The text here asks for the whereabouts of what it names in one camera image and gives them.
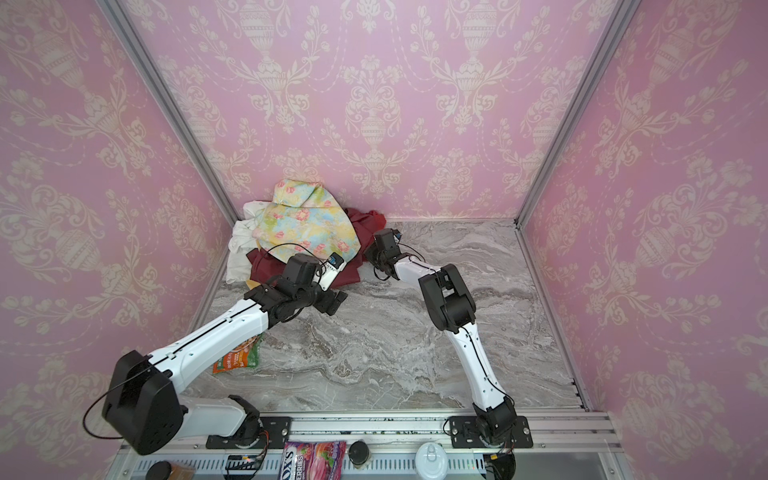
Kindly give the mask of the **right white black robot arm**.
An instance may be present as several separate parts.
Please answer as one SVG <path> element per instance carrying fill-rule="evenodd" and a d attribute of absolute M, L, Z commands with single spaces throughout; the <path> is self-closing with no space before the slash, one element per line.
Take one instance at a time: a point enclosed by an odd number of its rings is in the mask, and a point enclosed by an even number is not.
<path fill-rule="evenodd" d="M 480 340 L 476 302 L 453 264 L 434 266 L 415 253 L 402 250 L 401 233 L 376 232 L 365 257 L 392 278 L 419 289 L 432 324 L 454 346 L 466 375 L 480 438 L 491 446 L 521 447 L 515 437 L 522 426 L 513 398 L 502 389 Z"/>

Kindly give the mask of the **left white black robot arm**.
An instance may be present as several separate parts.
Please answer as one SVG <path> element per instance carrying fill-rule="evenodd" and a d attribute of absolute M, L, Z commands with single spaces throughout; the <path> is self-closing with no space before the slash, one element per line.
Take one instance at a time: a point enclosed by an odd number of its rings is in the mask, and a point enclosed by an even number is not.
<path fill-rule="evenodd" d="M 220 437 L 238 448 L 255 445 L 264 437 L 264 428 L 259 410 L 243 397 L 192 399 L 182 394 L 237 346 L 302 310 L 334 315 L 346 295 L 331 285 L 344 267 L 338 254 L 326 260 L 296 254 L 281 275 L 252 288 L 189 335 L 147 355 L 123 355 L 105 397 L 104 420 L 142 456 L 187 437 Z"/>

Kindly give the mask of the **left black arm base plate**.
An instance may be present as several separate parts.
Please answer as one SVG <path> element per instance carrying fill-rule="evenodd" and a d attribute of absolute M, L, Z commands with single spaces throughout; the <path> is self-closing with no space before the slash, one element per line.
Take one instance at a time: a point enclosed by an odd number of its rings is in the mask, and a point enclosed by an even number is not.
<path fill-rule="evenodd" d="M 258 424 L 247 420 L 246 426 L 233 436 L 209 436 L 205 447 L 208 450 L 281 450 L 289 439 L 291 425 L 292 418 L 289 416 L 268 415 L 261 417 Z"/>

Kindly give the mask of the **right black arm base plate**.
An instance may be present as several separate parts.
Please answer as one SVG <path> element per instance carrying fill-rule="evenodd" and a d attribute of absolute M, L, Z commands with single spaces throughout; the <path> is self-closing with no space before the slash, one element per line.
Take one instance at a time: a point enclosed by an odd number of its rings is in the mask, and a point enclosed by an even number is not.
<path fill-rule="evenodd" d="M 525 416 L 494 427 L 476 416 L 452 416 L 448 418 L 448 427 L 452 447 L 456 449 L 530 449 L 534 446 Z"/>

